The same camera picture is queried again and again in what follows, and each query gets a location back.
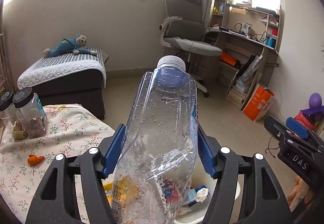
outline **plush toy face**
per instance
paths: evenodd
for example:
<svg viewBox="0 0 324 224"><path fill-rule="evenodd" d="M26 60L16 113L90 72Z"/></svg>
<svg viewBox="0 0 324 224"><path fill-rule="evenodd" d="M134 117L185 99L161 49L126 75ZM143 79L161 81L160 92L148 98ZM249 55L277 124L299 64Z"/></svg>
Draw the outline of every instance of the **plush toy face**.
<svg viewBox="0 0 324 224"><path fill-rule="evenodd" d="M76 38L76 44L79 44L81 47L86 45L86 37L81 35L80 37Z"/></svg>

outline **white trash bin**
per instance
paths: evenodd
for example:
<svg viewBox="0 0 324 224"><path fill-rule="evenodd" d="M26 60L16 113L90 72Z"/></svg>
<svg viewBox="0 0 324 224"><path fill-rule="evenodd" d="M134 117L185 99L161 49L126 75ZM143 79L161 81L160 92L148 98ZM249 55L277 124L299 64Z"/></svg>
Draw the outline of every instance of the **white trash bin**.
<svg viewBox="0 0 324 224"><path fill-rule="evenodd" d="M190 207L190 209L192 210L191 212L188 212L184 215L177 215L174 220L174 224L198 224L199 222L202 222L208 209L210 200L213 196L216 182L217 179L212 179L210 175L205 172L200 157L198 156L195 169L192 173L191 187L197 188L199 186L205 185L209 190L210 196L208 196L203 202L198 202L194 206ZM235 199L239 197L240 192L241 187L240 184L237 183Z"/></svg>

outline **white bottle cap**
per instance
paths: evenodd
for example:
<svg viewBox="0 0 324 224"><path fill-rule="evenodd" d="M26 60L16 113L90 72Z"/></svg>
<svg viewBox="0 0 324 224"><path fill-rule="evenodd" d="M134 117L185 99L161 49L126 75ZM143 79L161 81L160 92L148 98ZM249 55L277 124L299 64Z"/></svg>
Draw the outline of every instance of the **white bottle cap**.
<svg viewBox="0 0 324 224"><path fill-rule="evenodd" d="M186 65L184 61L181 58L174 55L167 55L160 58L157 68L161 67L175 67L182 71L186 71Z"/></svg>

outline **chair seat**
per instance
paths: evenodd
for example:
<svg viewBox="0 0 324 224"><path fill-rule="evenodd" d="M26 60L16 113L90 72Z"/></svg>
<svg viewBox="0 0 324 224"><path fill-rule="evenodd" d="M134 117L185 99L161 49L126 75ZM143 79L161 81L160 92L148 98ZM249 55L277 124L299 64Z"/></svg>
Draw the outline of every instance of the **chair seat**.
<svg viewBox="0 0 324 224"><path fill-rule="evenodd" d="M202 41L187 40L178 37L164 38L164 41L169 43L172 47L200 55L219 56L223 52L220 48Z"/></svg>

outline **white wall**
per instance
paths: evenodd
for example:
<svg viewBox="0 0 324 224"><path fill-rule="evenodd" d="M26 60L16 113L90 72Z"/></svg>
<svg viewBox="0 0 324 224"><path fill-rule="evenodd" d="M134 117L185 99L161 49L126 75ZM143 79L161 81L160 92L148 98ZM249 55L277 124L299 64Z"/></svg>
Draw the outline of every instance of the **white wall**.
<svg viewBox="0 0 324 224"><path fill-rule="evenodd" d="M281 0L285 24L278 63L269 83L278 102L272 112L281 120L295 117L318 92L324 99L324 8L319 0Z"/></svg>
<svg viewBox="0 0 324 224"><path fill-rule="evenodd" d="M155 67L163 56L164 0L13 0L4 7L12 80L62 38L85 35L110 56L106 71Z"/></svg>

